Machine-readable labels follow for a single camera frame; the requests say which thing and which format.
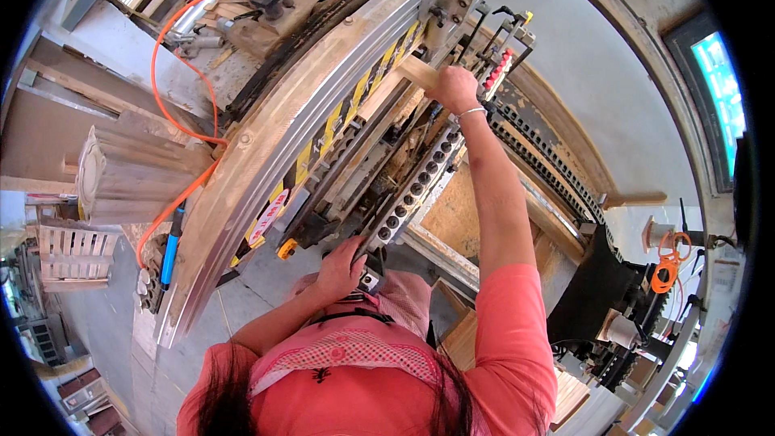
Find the black hair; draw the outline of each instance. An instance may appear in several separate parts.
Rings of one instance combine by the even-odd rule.
[[[470,436],[473,426],[474,400],[460,370],[440,348],[434,353],[440,369],[436,397],[430,418],[429,434],[433,436]],[[238,367],[236,345],[226,364],[219,368],[213,360],[205,397],[199,409],[198,436],[256,436],[258,428],[250,414],[247,396],[250,367]],[[537,434],[547,429],[541,411],[534,407]]]

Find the woman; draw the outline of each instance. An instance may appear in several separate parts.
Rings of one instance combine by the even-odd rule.
[[[388,272],[376,297],[341,301],[366,261],[353,262],[363,237],[351,237],[283,305],[208,349],[178,434],[546,433],[557,380],[525,192],[477,85],[446,67],[426,93],[458,116],[468,147],[481,241],[476,368],[461,374],[425,343],[430,287],[417,275]]]

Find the red warning sticker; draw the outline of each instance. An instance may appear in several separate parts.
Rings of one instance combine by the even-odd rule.
[[[272,225],[272,221],[276,218],[277,213],[280,212],[283,204],[285,204],[285,200],[288,198],[290,191],[290,189],[283,190],[277,194],[277,197],[266,207],[266,210],[261,214],[261,217],[258,218],[258,222],[250,233],[250,237],[247,241],[248,245],[252,246],[255,244],[258,241],[258,238],[264,235],[266,229],[269,229]]]

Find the coiled orange hose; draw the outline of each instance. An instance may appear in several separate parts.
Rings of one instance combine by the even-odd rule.
[[[666,255],[663,255],[662,248],[668,237],[670,238],[671,245],[670,252]],[[675,247],[679,237],[683,238],[684,244],[689,246],[689,252],[685,258],[681,257],[680,252]],[[691,256],[691,240],[685,232],[677,232],[671,236],[670,231],[667,231],[665,235],[662,236],[660,247],[657,249],[656,253],[660,256],[660,264],[656,266],[656,269],[654,269],[654,275],[651,276],[651,289],[654,290],[654,293],[666,293],[678,278],[678,267],[681,266],[681,263],[689,259],[689,256]],[[662,281],[658,276],[660,271],[663,269],[667,271],[667,281]],[[681,286],[680,280],[679,286],[681,287],[681,292],[683,293],[683,286]]]
[[[172,30],[172,26],[175,24],[175,22],[187,11],[188,9],[192,8],[194,5],[199,4],[203,0],[192,0],[188,4],[186,4],[183,8],[181,8],[178,12],[176,12],[167,22],[167,24],[164,24],[164,27],[162,27],[161,32],[159,33],[159,38],[156,40],[155,45],[153,46],[153,54],[151,54],[150,58],[150,84],[153,88],[153,97],[156,98],[156,103],[159,105],[159,108],[163,115],[173,124],[175,127],[177,127],[179,130],[184,131],[185,133],[189,134],[190,136],[194,138],[198,138],[203,141],[209,141],[212,143],[217,143],[220,145],[228,146],[228,141],[224,138],[217,138],[217,137],[208,137],[207,135],[200,135],[198,133],[195,133],[194,131],[188,130],[186,127],[181,125],[178,121],[176,121],[172,115],[170,115],[170,112],[167,111],[167,108],[164,107],[164,103],[161,101],[161,96],[159,95],[159,89],[156,85],[156,57],[159,53],[159,47],[161,46],[161,43],[164,40],[164,36],[167,35],[167,33]],[[207,88],[210,92],[210,98],[212,99],[212,109],[214,114],[214,120],[215,120],[215,129],[213,130],[215,133],[218,134],[218,106],[216,105],[216,94],[212,89],[212,84],[207,80],[207,77],[196,69],[193,65],[191,65],[189,62],[182,59],[180,56],[178,56],[179,60],[185,63],[189,68],[193,69],[199,77],[202,78],[202,80],[207,84]],[[172,214],[172,211],[175,210],[175,208],[180,204],[180,202],[183,201],[186,197],[190,196],[194,190],[196,190],[197,187],[199,187],[201,184],[205,182],[205,180],[208,179],[208,177],[216,170],[216,167],[218,166],[219,160],[216,160],[209,168],[208,170],[205,170],[186,190],[181,193],[177,199],[173,201],[169,206],[167,206],[164,211],[159,214],[159,216],[153,220],[153,223],[150,225],[150,228],[148,228],[140,238],[140,241],[137,243],[137,249],[136,249],[136,259],[137,264],[141,268],[146,268],[145,264],[142,262],[142,247],[145,245],[145,243],[148,241],[148,238],[150,235],[156,230],[156,228],[159,227],[159,224],[162,223],[162,221],[169,217],[170,214]]]

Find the silver bracelet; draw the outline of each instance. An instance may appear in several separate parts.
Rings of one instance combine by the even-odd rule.
[[[472,113],[472,112],[474,112],[474,111],[483,111],[483,112],[487,113],[487,110],[485,110],[485,109],[484,109],[484,107],[479,107],[479,108],[471,108],[471,109],[470,109],[470,110],[468,110],[468,111],[464,111],[464,112],[462,112],[461,114],[459,114],[459,115],[456,115],[456,116],[455,116],[455,121],[460,121],[460,119],[461,119],[461,118],[463,118],[463,115],[466,115],[466,114],[468,114],[468,113]]]

